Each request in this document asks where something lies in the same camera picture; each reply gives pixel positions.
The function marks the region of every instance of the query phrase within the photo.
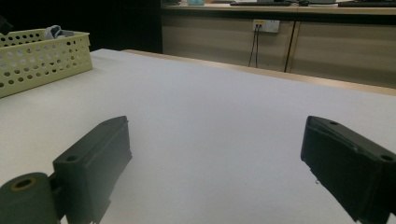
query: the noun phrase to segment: table surface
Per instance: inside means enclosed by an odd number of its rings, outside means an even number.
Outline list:
[[[134,158],[103,224],[354,223],[300,160],[307,116],[396,152],[393,95],[107,49],[92,63],[0,99],[0,182],[51,174],[85,133],[125,115]]]

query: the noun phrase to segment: cable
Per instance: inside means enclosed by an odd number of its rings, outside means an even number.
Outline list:
[[[257,54],[259,52],[259,31],[262,28],[261,25],[259,25],[259,29],[257,29],[257,34],[256,34],[256,67],[259,68],[259,66],[257,65]]]
[[[254,28],[253,46],[251,47],[251,52],[250,52],[250,59],[248,60],[248,66],[247,66],[247,67],[250,67],[251,56],[253,55],[253,50],[254,50],[254,42],[255,42],[255,39],[256,39],[256,33],[258,33],[258,32],[259,32],[259,25],[258,25],[258,24],[256,24],[256,28]]]

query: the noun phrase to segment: green basket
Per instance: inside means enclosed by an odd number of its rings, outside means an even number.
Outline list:
[[[44,31],[0,35],[0,98],[92,69],[88,33],[45,40]]]

